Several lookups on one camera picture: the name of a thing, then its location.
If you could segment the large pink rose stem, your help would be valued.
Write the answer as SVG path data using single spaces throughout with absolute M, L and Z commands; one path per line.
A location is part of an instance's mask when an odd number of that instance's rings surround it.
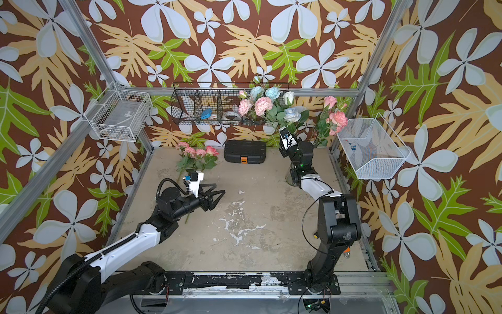
M 193 147 L 188 147 L 185 152 L 189 154 L 190 159 L 189 169 L 193 169 L 194 171 L 200 170 L 203 171 L 205 167 L 205 155 L 207 154 L 204 149 L 195 149 Z

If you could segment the pink peony spray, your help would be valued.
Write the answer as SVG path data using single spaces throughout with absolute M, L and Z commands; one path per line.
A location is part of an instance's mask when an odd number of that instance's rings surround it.
M 334 138 L 348 124 L 346 111 L 350 104 L 349 97 L 326 96 L 323 110 L 318 115 L 315 125 L 315 147 L 328 146 L 329 138 Z
M 196 150 L 184 141 L 179 142 L 176 149 L 180 156 L 180 160 L 176 163 L 176 170 L 179 173 L 176 182 L 181 183 L 182 177 L 195 169 Z

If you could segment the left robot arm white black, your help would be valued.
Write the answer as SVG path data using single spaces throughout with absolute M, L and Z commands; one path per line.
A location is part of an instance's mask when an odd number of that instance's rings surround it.
M 226 193 L 217 190 L 214 183 L 187 181 L 180 187 L 172 179 L 168 182 L 171 186 L 165 188 L 166 180 L 161 180 L 152 215 L 132 234 L 89 255 L 66 258 L 36 312 L 95 313 L 125 295 L 162 290 L 165 271 L 153 262 L 144 262 L 130 271 L 119 269 L 167 240 L 185 215 L 196 209 L 212 211 Z

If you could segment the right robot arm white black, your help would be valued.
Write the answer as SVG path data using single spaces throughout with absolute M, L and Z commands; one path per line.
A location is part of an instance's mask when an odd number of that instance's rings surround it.
M 288 184 L 299 187 L 318 205 L 316 235 L 320 245 L 315 257 L 309 261 L 303 277 L 292 283 L 311 294 L 325 290 L 339 293 L 334 268 L 354 242 L 362 236 L 361 220 L 356 200 L 349 194 L 336 191 L 312 166 L 314 145 L 308 141 L 296 141 L 293 137 L 283 139 L 280 152 L 290 159 Z

